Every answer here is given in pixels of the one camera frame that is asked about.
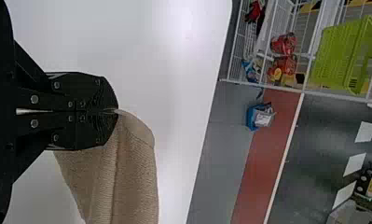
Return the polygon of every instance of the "white wire rack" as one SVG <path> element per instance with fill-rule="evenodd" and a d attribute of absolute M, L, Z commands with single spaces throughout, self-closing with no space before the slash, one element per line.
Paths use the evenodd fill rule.
<path fill-rule="evenodd" d="M 365 14 L 372 14 L 372 5 L 366 5 L 366 1 L 358 1 L 359 5 L 350 6 L 345 5 L 346 0 L 269 0 L 264 25 L 257 36 L 255 23 L 247 24 L 244 20 L 252 1 L 254 0 L 241 0 L 229 69 L 227 77 L 221 78 L 221 81 L 372 104 L 372 60 L 368 65 L 368 90 L 360 95 L 351 95 L 347 91 L 332 91 L 322 86 L 312 88 L 309 81 L 322 30 L 327 26 L 358 20 Z M 321 4 L 318 10 L 300 10 L 304 5 L 313 6 L 317 3 Z M 273 86 L 267 82 L 266 73 L 273 65 L 274 57 L 278 55 L 270 50 L 270 40 L 274 36 L 289 32 L 296 34 L 296 72 L 304 74 L 305 81 L 296 87 Z M 251 55 L 263 62 L 258 83 L 248 82 L 241 67 L 242 60 Z"/>

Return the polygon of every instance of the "towel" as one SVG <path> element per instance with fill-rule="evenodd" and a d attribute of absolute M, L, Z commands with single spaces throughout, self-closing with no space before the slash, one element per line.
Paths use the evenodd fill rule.
<path fill-rule="evenodd" d="M 103 147 L 54 152 L 86 224 L 158 224 L 154 136 L 120 112 Z"/>

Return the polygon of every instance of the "white wall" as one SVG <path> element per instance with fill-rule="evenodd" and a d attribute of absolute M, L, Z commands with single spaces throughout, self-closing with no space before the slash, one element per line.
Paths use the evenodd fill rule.
<path fill-rule="evenodd" d="M 107 77 L 121 108 L 153 130 L 160 223 L 186 223 L 231 1 L 7 0 L 7 4 L 16 39 L 44 70 Z M 69 216 L 59 206 L 68 202 L 69 192 L 59 183 L 58 172 L 48 171 L 53 167 L 57 169 L 47 154 L 16 183 L 9 213 L 15 221 L 9 223 L 70 223 L 42 221 L 34 212 L 46 206 L 53 214 L 48 218 Z M 43 183 L 42 172 L 56 177 L 44 178 Z M 50 195 L 51 200 L 35 201 L 34 193 Z M 23 207 L 26 200 L 34 202 Z"/>

